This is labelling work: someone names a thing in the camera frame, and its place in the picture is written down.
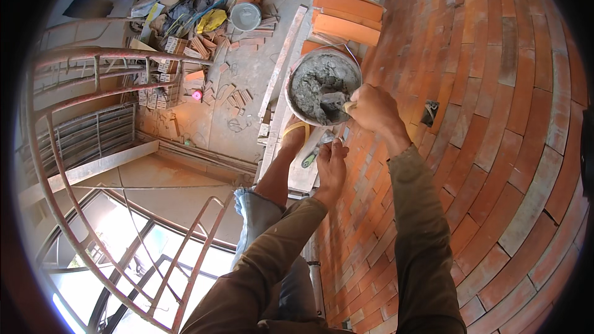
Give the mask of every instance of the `hand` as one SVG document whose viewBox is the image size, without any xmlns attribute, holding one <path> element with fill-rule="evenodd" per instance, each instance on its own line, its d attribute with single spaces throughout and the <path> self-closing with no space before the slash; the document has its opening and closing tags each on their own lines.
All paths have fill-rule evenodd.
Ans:
<svg viewBox="0 0 594 334">
<path fill-rule="evenodd" d="M 399 155 L 412 144 L 390 93 L 366 83 L 353 93 L 351 100 L 357 104 L 348 109 L 348 114 L 361 127 L 379 133 L 390 156 Z"/>
<path fill-rule="evenodd" d="M 346 179 L 345 157 L 349 153 L 348 147 L 343 147 L 340 139 L 335 138 L 332 143 L 320 146 L 316 163 L 320 175 L 320 189 L 314 198 L 328 208 L 336 205 Z"/>
</svg>

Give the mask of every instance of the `flip-flop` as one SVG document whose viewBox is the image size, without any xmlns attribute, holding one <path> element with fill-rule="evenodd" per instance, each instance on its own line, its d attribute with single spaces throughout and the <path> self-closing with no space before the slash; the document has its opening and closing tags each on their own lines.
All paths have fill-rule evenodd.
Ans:
<svg viewBox="0 0 594 334">
<path fill-rule="evenodd" d="M 309 139 L 309 124 L 307 122 L 296 122 L 293 125 L 289 126 L 287 129 L 285 129 L 285 131 L 283 132 L 283 137 L 286 136 L 286 134 L 288 134 L 291 130 L 293 129 L 297 129 L 297 128 L 301 128 L 301 127 L 305 127 L 305 140 L 303 142 L 303 145 L 305 145 L 307 143 L 307 140 Z"/>
</svg>

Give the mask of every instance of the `yellow bag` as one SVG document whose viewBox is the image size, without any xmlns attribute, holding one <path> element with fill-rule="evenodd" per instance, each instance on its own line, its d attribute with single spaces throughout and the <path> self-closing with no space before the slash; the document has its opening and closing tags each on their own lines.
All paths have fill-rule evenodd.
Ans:
<svg viewBox="0 0 594 334">
<path fill-rule="evenodd" d="M 200 19 L 196 26 L 196 33 L 212 31 L 219 27 L 227 19 L 227 12 L 222 9 L 213 9 Z"/>
</svg>

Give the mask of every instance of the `gray bucket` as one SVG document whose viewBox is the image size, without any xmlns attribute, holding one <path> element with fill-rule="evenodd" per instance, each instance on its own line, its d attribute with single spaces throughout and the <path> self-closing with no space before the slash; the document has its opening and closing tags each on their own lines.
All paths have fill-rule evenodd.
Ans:
<svg viewBox="0 0 594 334">
<path fill-rule="evenodd" d="M 260 26 L 262 12 L 257 5 L 252 3 L 238 3 L 231 9 L 229 18 L 233 26 L 241 31 L 252 31 Z"/>
<path fill-rule="evenodd" d="M 345 78 L 345 87 L 349 93 L 349 96 L 361 86 L 363 79 L 360 67 L 357 63 L 353 61 L 353 58 L 333 48 L 315 49 L 304 54 L 303 56 L 301 56 L 301 58 L 299 58 L 299 60 L 297 60 L 297 62 L 295 62 L 295 64 L 291 67 L 289 71 L 289 77 L 285 81 L 285 85 L 283 88 L 283 92 L 285 93 L 285 97 L 287 100 L 287 105 L 298 118 L 300 118 L 304 122 L 307 122 L 308 124 L 318 127 L 338 125 L 341 122 L 348 121 L 349 119 L 349 116 L 344 111 L 341 111 L 340 118 L 337 121 L 326 121 L 325 123 L 322 123 L 318 121 L 316 116 L 304 112 L 304 110 L 299 107 L 300 105 L 302 105 L 304 98 L 303 96 L 299 96 L 293 88 L 295 73 L 304 64 L 307 65 L 310 63 L 321 63 L 322 58 L 326 60 L 333 58 L 335 60 L 339 60 L 341 63 L 343 63 L 343 65 L 345 65 L 344 69 L 346 69 L 347 72 L 350 74 L 348 77 L 350 81 L 347 82 L 347 79 Z"/>
</svg>

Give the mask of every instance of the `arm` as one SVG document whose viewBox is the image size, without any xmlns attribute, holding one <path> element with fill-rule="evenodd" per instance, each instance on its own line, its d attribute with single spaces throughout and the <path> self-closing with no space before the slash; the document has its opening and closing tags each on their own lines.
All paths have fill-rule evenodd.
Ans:
<svg viewBox="0 0 594 334">
<path fill-rule="evenodd" d="M 340 196 L 348 148 L 339 140 L 320 147 L 321 187 L 310 199 L 293 204 L 276 224 L 258 236 L 232 272 L 221 276 L 200 301 L 182 333 L 258 333 L 272 287 L 291 269 L 309 237 Z"/>
<path fill-rule="evenodd" d="M 349 114 L 386 142 L 398 234 L 394 255 L 398 273 L 399 333 L 464 333 L 456 287 L 450 229 L 432 185 L 433 174 L 412 145 L 396 101 L 370 85 L 352 98 Z"/>
</svg>

